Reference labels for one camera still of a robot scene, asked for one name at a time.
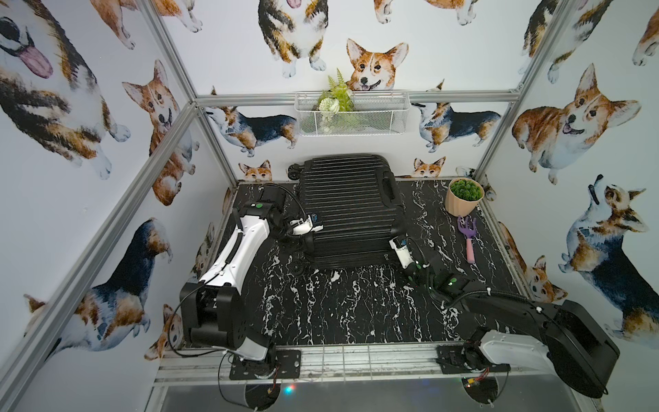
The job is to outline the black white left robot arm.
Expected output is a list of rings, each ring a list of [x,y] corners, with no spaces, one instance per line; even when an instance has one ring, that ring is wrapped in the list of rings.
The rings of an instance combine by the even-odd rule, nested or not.
[[[175,312],[181,316],[185,341],[224,350],[242,362],[273,369],[271,339],[249,326],[242,288],[257,252],[269,239],[291,239],[323,226],[283,185],[264,186],[256,200],[232,210],[233,232],[216,261],[196,281],[186,283]]]

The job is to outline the black hard-shell suitcase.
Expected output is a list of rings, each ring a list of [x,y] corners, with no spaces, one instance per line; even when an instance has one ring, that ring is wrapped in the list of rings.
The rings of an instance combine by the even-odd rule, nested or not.
[[[295,194],[323,229],[302,237],[311,266],[335,270],[398,260],[391,247],[407,234],[405,207],[389,162],[378,154],[313,158],[288,167]]]

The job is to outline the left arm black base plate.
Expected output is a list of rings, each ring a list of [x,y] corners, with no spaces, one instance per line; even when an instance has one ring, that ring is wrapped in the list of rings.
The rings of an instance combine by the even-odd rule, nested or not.
[[[264,360],[233,360],[229,379],[298,379],[300,377],[302,352],[300,350],[280,350],[267,353]]]

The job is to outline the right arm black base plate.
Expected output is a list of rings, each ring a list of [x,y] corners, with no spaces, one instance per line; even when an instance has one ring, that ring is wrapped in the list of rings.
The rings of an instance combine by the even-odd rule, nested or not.
[[[435,361],[439,364],[443,374],[482,374],[505,373],[511,371],[507,364],[494,364],[482,355],[474,345],[452,344],[439,345],[436,348]]]

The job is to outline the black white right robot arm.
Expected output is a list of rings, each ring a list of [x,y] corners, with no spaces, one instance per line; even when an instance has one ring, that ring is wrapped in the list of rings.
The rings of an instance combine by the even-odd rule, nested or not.
[[[512,367],[553,374],[574,391],[593,399],[608,394],[620,351],[588,311],[575,301],[542,303],[498,290],[465,275],[444,270],[429,249],[410,238],[390,241],[404,273],[448,312],[480,314],[510,327],[501,332],[479,326],[464,342],[438,351],[445,372],[485,377]]]

